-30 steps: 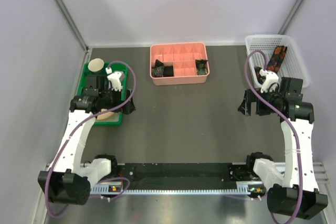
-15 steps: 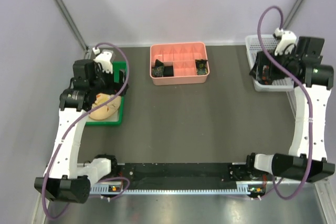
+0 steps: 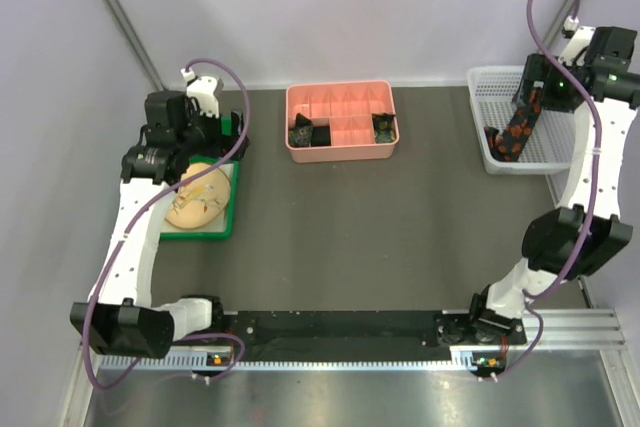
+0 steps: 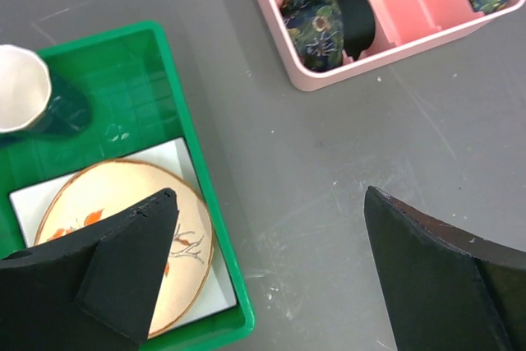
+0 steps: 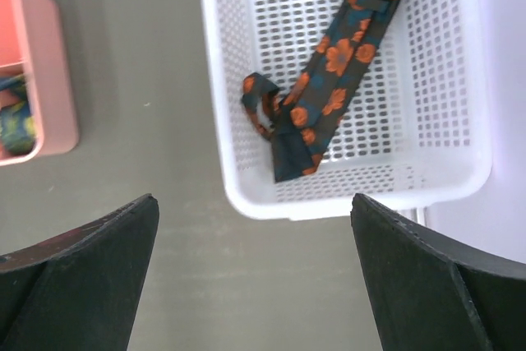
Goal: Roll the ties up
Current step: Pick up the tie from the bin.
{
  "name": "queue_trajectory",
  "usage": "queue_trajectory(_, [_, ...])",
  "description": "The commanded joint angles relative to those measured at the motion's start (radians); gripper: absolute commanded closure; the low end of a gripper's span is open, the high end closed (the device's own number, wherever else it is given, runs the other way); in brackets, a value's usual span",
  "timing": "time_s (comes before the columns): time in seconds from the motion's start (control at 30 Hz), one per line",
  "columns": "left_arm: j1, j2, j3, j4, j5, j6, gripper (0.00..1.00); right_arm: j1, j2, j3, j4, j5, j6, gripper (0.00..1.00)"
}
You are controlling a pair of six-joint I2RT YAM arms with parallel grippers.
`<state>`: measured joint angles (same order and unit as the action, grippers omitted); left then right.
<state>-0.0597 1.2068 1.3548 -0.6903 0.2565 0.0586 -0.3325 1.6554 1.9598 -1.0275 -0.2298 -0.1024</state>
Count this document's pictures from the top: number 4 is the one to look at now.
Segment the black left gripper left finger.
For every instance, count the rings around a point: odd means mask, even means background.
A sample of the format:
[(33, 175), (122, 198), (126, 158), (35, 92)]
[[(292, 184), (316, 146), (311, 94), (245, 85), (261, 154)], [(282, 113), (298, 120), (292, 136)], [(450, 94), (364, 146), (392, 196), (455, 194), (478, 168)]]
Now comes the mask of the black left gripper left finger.
[(138, 350), (178, 221), (170, 188), (1, 260), (3, 350)]

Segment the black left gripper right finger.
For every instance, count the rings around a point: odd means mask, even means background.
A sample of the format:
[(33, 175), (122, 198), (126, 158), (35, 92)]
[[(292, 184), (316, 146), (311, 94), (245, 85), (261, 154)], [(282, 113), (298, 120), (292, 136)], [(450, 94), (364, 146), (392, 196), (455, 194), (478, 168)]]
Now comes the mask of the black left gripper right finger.
[(525, 253), (369, 187), (364, 216), (399, 350), (523, 350)]

